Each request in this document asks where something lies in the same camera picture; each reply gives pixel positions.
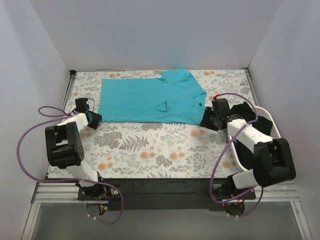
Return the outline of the teal t shirt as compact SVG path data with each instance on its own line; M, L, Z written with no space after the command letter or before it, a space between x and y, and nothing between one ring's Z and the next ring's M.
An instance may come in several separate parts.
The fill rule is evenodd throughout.
M166 70L160 78L104 79L98 113L104 123L199 125L206 95L187 69Z

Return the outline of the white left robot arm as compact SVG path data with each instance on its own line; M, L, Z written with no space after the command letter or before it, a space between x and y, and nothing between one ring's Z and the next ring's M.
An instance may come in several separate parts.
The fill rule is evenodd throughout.
M61 123L45 128L45 142L48 162L52 167L67 170L78 179L79 186L89 188L89 194L95 200L106 196L106 187L99 183L100 174L84 160L85 150L80 133L89 127L96 130L102 116L90 110L89 98L75 100L75 110Z

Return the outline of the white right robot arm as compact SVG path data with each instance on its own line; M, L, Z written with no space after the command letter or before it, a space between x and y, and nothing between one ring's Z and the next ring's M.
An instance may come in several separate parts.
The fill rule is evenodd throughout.
M225 98L214 98L212 106L206 107L201 127L213 131L225 131L233 142L241 143L252 154L252 167L227 177L219 187L214 187L211 179L209 188L211 195L226 195L237 199L249 189L262 188L290 181L296 178L296 168L289 142L283 138L274 138L258 130L254 124L259 120L256 108L244 102L253 117L246 118L244 113L232 110Z

